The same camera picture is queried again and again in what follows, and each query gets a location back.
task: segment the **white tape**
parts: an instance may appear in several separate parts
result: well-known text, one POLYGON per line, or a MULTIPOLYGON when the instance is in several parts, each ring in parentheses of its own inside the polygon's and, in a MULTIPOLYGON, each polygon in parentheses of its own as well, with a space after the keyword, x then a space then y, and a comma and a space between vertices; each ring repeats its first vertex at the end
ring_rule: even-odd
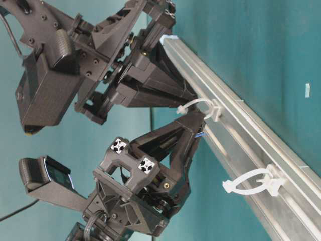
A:
POLYGON ((310 98, 310 91, 311 91, 311 86, 310 84, 305 84, 305 97, 310 98))

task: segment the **white plastic clip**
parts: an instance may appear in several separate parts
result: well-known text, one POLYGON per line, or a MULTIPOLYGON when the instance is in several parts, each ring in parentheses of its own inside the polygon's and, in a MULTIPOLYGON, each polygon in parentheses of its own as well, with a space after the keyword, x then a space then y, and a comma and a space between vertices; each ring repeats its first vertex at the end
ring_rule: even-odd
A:
POLYGON ((215 117, 214 117, 214 121, 215 122, 218 122, 219 120, 219 117, 221 116, 222 114, 222 107, 219 105, 219 103, 217 102, 217 100, 213 99, 212 101, 210 101, 209 99, 194 99, 192 100, 191 102, 185 104, 184 106, 179 106, 177 108, 177 111, 176 111, 176 114, 187 114, 187 109, 188 107, 190 107, 191 105, 193 104, 197 104, 197 103, 200 103, 200 102, 206 102, 210 105, 210 109, 209 111, 207 112, 207 115, 205 116, 204 119, 209 119, 211 118, 213 115, 214 115, 214 112, 216 110, 216 114, 215 114, 215 117))
POLYGON ((254 195, 264 190, 267 190, 271 196, 277 197, 279 195, 279 189, 285 183, 284 178, 275 178, 274 176, 277 173, 277 169, 274 165, 268 165, 266 169, 259 168, 250 172, 243 174, 242 176, 238 177, 234 181, 227 180, 223 182, 223 187, 227 193, 235 192, 240 195, 254 195), (262 185, 249 189, 249 190, 241 190, 237 189, 236 187, 244 182, 245 180, 252 178, 256 175, 264 174, 264 178, 257 180, 256 182, 262 183, 262 185))
POLYGON ((179 39, 179 38, 177 37, 177 35, 166 35, 166 34, 164 34, 159 40, 162 45, 164 45, 164 39, 179 39))

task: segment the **metal rail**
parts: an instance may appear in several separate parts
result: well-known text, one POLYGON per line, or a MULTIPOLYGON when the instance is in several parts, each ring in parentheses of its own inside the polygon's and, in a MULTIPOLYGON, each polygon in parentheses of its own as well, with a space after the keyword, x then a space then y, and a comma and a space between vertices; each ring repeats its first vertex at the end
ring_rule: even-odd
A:
MULTIPOLYGON (((272 240, 321 240, 321 178, 181 40, 164 39, 164 47, 199 98, 216 99, 224 108, 218 122, 207 121, 205 131, 231 178, 268 164, 287 178, 278 197, 267 191, 245 197, 272 240)), ((257 185, 255 180, 242 184, 245 189, 257 185)))

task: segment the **screw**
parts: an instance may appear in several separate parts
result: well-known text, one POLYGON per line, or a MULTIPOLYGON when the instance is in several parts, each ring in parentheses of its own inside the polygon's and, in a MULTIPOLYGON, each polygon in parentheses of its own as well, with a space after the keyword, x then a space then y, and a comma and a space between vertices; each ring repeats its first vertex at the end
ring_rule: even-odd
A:
POLYGON ((163 185, 163 188, 164 189, 169 189, 169 187, 170 187, 170 185, 166 182, 166 183, 164 183, 164 185, 163 185))

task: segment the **robotic arm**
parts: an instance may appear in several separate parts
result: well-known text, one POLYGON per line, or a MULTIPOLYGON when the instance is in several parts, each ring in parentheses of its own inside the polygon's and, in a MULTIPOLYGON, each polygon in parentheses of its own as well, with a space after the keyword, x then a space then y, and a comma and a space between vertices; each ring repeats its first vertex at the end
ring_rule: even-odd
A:
POLYGON ((26 133, 58 125, 75 96, 75 110, 99 124, 115 104, 178 107, 196 98, 159 43, 175 24, 169 0, 129 0, 97 25, 44 1, 0 0, 0 18, 23 58, 16 99, 26 133), (131 31, 142 12, 152 21, 135 36, 131 31), (29 56, 22 56, 7 14, 23 27, 20 41, 32 48, 29 56), (127 46, 131 52, 125 56, 127 46), (108 84, 104 93, 96 91, 101 82, 108 84))
POLYGON ((93 171, 96 188, 88 199, 75 191, 70 170, 49 156, 21 159, 26 192, 83 213, 87 225, 77 223, 68 241, 126 241, 135 231, 159 236, 191 192, 188 171, 204 117, 194 110, 131 142, 116 138, 93 171), (162 164, 168 154, 169 168, 162 164), (111 177, 117 168, 123 183, 111 177))

